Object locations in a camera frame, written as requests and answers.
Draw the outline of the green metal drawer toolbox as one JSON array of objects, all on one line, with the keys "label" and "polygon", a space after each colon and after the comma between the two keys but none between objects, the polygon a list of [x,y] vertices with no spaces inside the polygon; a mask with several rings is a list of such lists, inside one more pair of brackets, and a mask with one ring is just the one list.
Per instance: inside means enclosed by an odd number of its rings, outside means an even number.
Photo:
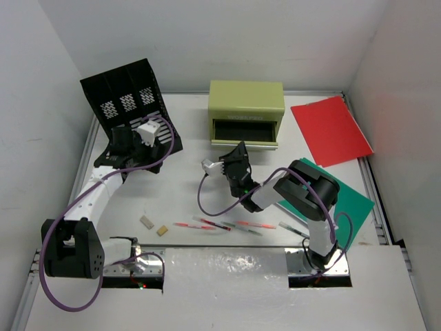
[{"label": "green metal drawer toolbox", "polygon": [[284,114],[281,82],[210,82],[207,115],[212,146],[226,148],[243,141],[254,150],[276,150]]}]

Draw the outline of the dark red clear pen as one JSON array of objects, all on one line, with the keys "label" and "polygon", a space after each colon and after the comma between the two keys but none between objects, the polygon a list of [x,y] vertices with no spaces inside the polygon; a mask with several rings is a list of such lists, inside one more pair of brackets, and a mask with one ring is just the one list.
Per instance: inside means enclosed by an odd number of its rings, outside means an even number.
[{"label": "dark red clear pen", "polygon": [[213,221],[209,221],[209,220],[204,219],[204,218],[202,218],[202,217],[196,217],[196,216],[193,216],[192,219],[193,219],[194,221],[199,221],[199,222],[201,222],[201,223],[204,223],[204,224],[207,224],[207,225],[210,225],[210,226],[216,227],[216,228],[220,228],[220,229],[222,229],[222,230],[231,231],[231,228],[228,227],[228,226],[226,226],[226,225],[222,225],[222,224],[219,224],[219,223],[216,223],[216,222],[213,222]]}]

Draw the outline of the orange red pen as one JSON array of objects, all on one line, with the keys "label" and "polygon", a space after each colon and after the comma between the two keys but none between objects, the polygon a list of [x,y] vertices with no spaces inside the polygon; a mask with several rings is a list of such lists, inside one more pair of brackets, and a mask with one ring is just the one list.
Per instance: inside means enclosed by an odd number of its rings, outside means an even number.
[{"label": "orange red pen", "polygon": [[256,222],[248,222],[248,221],[236,221],[235,222],[238,225],[242,226],[249,226],[253,228],[264,228],[269,230],[275,230],[276,226],[271,224],[264,224],[264,223],[256,223]]}]

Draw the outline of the grey green pen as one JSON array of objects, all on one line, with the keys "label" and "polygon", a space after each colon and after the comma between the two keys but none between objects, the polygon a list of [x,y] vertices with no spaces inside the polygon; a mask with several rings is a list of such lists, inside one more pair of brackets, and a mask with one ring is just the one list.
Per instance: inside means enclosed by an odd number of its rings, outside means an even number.
[{"label": "grey green pen", "polygon": [[249,228],[246,228],[245,226],[242,226],[242,225],[238,225],[238,224],[235,224],[235,223],[229,223],[229,222],[226,222],[226,221],[222,221],[221,223],[223,225],[226,225],[227,227],[233,228],[235,230],[240,230],[242,232],[250,233],[250,234],[253,234],[253,235],[256,235],[256,236],[260,236],[260,237],[262,236],[261,233],[255,231],[255,230],[251,230]]}]

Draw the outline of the white eraser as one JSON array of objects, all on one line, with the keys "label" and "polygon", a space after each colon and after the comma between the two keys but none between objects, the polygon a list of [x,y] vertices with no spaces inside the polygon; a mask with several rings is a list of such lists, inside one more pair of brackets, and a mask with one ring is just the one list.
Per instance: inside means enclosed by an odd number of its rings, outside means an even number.
[{"label": "white eraser", "polygon": [[145,215],[140,218],[140,222],[149,230],[154,227],[154,224]]}]

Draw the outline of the black clear pen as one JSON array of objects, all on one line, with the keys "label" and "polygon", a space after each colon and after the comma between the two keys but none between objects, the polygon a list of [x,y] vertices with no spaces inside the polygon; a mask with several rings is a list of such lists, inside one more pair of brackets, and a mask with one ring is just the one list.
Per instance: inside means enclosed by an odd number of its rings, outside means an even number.
[{"label": "black clear pen", "polygon": [[292,226],[290,226],[289,224],[286,224],[285,222],[281,221],[279,223],[279,226],[282,227],[283,229],[286,229],[286,230],[288,230],[290,232],[293,232],[293,233],[301,236],[302,238],[306,238],[306,239],[309,238],[308,234],[305,234],[304,232],[301,232],[300,230],[297,230],[297,229],[293,228]]}]

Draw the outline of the tan eraser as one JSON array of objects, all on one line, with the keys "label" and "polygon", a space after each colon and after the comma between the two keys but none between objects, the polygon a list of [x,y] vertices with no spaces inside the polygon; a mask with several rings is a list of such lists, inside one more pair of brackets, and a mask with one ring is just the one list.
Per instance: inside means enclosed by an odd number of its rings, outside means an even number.
[{"label": "tan eraser", "polygon": [[162,225],[157,231],[158,236],[163,236],[168,231],[168,228],[165,225]]}]

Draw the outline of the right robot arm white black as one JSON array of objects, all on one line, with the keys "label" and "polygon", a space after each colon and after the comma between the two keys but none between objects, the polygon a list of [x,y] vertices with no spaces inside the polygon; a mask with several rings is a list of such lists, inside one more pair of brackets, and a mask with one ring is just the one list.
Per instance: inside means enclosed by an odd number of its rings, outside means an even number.
[{"label": "right robot arm white black", "polygon": [[337,181],[305,162],[295,160],[258,183],[252,179],[243,142],[218,160],[232,196],[238,198],[248,212],[261,212],[275,203],[286,201],[306,218],[309,229],[306,260],[312,268],[323,271],[338,244],[338,226],[331,216],[340,191]]}]

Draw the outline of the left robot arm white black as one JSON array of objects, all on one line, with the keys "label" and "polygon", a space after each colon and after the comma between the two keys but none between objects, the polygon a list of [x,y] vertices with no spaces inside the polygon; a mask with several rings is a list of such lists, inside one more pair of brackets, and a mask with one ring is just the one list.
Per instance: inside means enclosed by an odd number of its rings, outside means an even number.
[{"label": "left robot arm white black", "polygon": [[53,220],[41,227],[48,242],[43,258],[49,277],[96,279],[105,267],[132,256],[134,240],[112,237],[100,240],[96,228],[113,194],[124,184],[130,168],[147,166],[157,173],[167,152],[159,141],[159,123],[148,121],[136,129],[116,127],[106,149],[94,162],[88,182],[50,232]]}]

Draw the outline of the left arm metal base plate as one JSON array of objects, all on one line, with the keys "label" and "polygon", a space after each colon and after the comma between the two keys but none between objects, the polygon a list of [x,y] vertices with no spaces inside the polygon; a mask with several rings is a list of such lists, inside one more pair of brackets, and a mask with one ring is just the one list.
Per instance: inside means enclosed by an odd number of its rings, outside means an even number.
[{"label": "left arm metal base plate", "polygon": [[138,250],[135,257],[115,262],[104,268],[105,277],[161,277],[164,275],[165,248]]}]

